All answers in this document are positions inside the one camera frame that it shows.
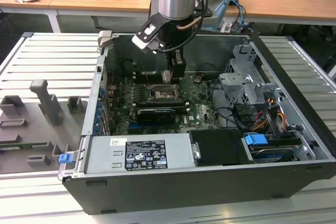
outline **open computer chassis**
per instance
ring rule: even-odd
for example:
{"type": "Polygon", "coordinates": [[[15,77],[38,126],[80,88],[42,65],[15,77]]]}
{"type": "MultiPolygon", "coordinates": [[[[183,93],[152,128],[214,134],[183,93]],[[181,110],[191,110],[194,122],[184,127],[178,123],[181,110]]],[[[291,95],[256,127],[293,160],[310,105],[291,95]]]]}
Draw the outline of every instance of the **open computer chassis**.
{"type": "Polygon", "coordinates": [[[60,166],[86,213],[286,198],[336,174],[334,135],[279,63],[290,54],[269,49],[288,39],[199,35],[171,80],[165,56],[130,38],[103,48],[79,149],[60,166]]]}

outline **power supply label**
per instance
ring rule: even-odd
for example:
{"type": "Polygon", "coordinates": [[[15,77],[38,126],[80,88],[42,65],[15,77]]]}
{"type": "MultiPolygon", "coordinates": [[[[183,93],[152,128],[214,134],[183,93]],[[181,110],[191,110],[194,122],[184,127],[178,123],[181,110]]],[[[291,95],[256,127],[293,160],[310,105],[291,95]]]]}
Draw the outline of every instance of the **power supply label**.
{"type": "Polygon", "coordinates": [[[126,142],[125,148],[126,170],[168,168],[164,140],[126,142]]]}

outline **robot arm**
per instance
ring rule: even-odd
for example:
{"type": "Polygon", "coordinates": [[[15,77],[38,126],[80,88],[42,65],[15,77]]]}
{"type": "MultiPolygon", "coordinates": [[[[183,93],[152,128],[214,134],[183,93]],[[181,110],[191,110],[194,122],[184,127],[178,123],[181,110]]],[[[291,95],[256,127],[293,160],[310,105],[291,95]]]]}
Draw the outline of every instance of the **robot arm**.
{"type": "Polygon", "coordinates": [[[202,26],[206,2],[201,0],[201,9],[195,9],[196,0],[157,0],[158,13],[132,38],[142,50],[166,53],[172,79],[182,77],[185,70],[183,46],[191,41],[202,26]],[[198,24],[196,32],[193,27],[198,24]]]}

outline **white table leg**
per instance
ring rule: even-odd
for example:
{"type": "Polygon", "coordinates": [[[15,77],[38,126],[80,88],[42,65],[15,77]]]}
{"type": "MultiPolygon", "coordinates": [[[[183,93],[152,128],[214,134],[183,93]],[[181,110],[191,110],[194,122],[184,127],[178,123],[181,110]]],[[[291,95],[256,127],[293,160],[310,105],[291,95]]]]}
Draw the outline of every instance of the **white table leg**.
{"type": "Polygon", "coordinates": [[[48,15],[52,30],[54,33],[61,33],[59,26],[58,14],[56,10],[46,10],[45,14],[48,15]]]}
{"type": "Polygon", "coordinates": [[[94,24],[95,28],[100,28],[98,17],[97,16],[91,16],[91,18],[93,20],[93,24],[94,24]]]}

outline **copper pipe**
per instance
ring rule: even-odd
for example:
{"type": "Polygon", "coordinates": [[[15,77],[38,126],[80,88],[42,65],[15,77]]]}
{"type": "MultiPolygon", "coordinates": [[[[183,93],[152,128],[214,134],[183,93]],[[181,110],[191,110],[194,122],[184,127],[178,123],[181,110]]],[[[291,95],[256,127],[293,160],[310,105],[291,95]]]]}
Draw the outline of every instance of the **copper pipe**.
{"type": "Polygon", "coordinates": [[[198,22],[200,22],[202,19],[202,17],[197,17],[196,19],[194,19],[193,21],[191,21],[189,24],[185,25],[185,26],[177,26],[178,31],[185,31],[188,30],[190,28],[192,28],[194,25],[196,25],[198,22]]]}

